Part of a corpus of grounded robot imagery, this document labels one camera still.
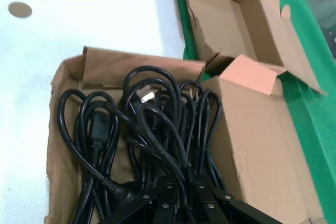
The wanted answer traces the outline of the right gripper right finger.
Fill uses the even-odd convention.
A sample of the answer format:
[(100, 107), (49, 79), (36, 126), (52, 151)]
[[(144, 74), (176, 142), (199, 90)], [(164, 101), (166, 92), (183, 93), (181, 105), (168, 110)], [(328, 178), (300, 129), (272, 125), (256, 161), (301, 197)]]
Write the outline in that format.
[(191, 205), (197, 223), (326, 223), (320, 210), (308, 214), (298, 200), (275, 203), (272, 200), (249, 205), (213, 185), (211, 179), (191, 174)]

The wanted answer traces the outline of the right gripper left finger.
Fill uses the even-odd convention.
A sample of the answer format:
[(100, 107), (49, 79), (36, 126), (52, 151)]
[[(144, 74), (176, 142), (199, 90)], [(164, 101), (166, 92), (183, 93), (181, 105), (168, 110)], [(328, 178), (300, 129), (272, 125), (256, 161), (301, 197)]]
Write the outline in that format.
[(134, 196), (100, 223), (185, 223), (179, 199), (177, 182), (164, 176), (156, 187)]

